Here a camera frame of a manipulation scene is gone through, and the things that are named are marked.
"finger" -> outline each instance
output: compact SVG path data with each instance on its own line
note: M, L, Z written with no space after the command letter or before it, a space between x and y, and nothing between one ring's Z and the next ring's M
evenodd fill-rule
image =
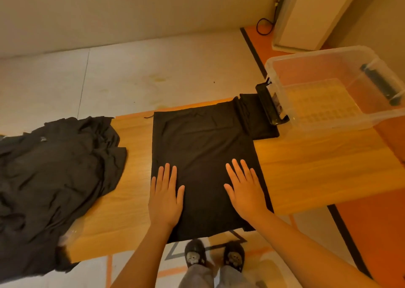
M235 187L235 185L239 184L239 179L236 176L235 172L233 171L233 169L232 169L232 167L230 166L229 163L227 163L225 165L225 167L226 167L226 171L228 172L228 175L230 177L230 181L232 182L232 185Z
M250 173L249 168L247 167L246 161L244 161L243 159L240 161L240 164L242 165L243 168L243 172L245 173L245 178L248 182L252 182L253 178L252 178L252 174Z
M172 168L172 175L169 181L169 190L176 191L177 167L174 165Z
M228 193L230 202L232 203L232 206L233 206L233 204L235 202L235 192L232 189L232 187L230 186L230 184L224 184L224 188L225 188L226 192Z
M255 185L260 187L259 179L257 178L256 172L253 168L250 169L250 173L252 174L253 182L255 183Z
M177 190L176 202L179 206L181 206L181 209L183 209L184 191L185 191L184 185L180 186L179 190Z
M158 177L156 178L156 189L155 192L159 192L162 189L162 180L163 180L163 167L159 167Z
M246 180L244 173L240 169L239 163L236 159L232 159L232 164L235 169L236 176L239 178L240 182L243 182Z
M155 195L155 189L156 189L156 177L152 177L152 180L151 180L151 192L149 194L149 197L152 197L153 195Z
M163 173L162 190L167 190L169 188L169 178L170 178L170 164L166 163L165 172Z

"wooden table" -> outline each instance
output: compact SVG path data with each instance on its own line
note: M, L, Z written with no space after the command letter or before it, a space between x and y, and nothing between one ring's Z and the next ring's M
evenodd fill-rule
M179 110L222 101L165 109ZM84 216L81 236L70 246L73 262L134 250L149 226L153 112L117 117L112 126L128 149L117 188ZM405 186L402 164L373 129L327 137L255 141L276 214L291 214Z

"plastic bin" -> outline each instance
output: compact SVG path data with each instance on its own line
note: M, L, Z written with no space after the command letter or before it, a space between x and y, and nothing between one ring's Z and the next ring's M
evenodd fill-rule
M301 132L364 129L405 115L405 84L366 46L273 57L265 67L280 115Z

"sneaker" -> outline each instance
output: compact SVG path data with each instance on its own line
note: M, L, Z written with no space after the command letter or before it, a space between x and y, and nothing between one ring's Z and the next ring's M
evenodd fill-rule
M184 250L185 262L187 267L198 264L206 266L207 256L205 255L205 247L200 239L193 239L185 246Z
M243 250L243 247L237 241L229 241L225 245L224 265L231 266L239 272L242 272L244 264L245 251Z

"black cable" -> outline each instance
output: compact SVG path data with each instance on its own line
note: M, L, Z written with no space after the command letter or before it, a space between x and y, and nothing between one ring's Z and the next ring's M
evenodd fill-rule
M274 16L273 16L273 21L272 21L272 22L271 22L270 20L266 19L266 18L261 18L261 19L257 22L257 24L256 24L256 31L257 31L257 33L258 33L259 35L269 35L269 34L273 31L274 25L276 25L277 7L278 7L278 2L276 2L276 8L274 9ZM260 23L262 20L266 20L267 22L269 22L269 23L271 24L271 29L270 29L270 31L269 31L268 33L261 33L261 32L259 31L259 23Z

